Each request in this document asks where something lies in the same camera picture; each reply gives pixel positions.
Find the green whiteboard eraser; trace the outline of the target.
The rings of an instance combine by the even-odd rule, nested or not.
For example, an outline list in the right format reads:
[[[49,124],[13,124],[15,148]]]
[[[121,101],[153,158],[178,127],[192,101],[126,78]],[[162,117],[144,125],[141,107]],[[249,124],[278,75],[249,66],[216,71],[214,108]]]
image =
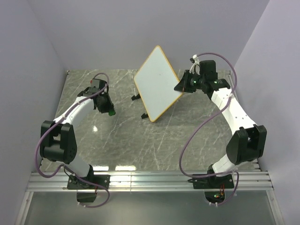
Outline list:
[[[108,114],[109,114],[109,116],[114,116],[116,114],[116,112],[114,110],[110,110]]]

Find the yellow framed whiteboard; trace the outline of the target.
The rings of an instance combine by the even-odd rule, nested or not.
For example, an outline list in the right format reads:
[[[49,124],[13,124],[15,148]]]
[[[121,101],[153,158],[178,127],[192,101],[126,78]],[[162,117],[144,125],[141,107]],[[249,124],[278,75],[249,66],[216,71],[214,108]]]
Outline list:
[[[183,95],[174,90],[180,81],[158,45],[138,69],[134,82],[151,122],[155,122]]]

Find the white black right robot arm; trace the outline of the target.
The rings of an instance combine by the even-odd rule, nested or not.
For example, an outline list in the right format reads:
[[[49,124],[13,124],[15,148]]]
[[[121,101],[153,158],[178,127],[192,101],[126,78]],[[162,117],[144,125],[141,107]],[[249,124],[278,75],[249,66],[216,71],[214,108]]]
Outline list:
[[[226,79],[219,79],[214,60],[191,60],[175,90],[193,93],[201,90],[219,108],[232,132],[226,154],[210,165],[206,175],[193,174],[189,182],[194,188],[233,188],[231,173],[240,165],[263,156],[267,130],[257,125],[243,110]]]

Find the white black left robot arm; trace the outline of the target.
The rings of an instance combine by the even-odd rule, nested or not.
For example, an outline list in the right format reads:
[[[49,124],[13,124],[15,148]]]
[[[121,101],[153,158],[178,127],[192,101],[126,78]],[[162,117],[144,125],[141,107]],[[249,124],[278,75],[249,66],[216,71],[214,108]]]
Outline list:
[[[83,188],[94,185],[95,175],[93,167],[77,154],[75,128],[93,110],[115,115],[108,91],[108,81],[93,78],[90,86],[77,95],[74,103],[61,116],[53,121],[46,120],[41,125],[36,153],[41,158],[61,163],[59,168],[68,170]]]

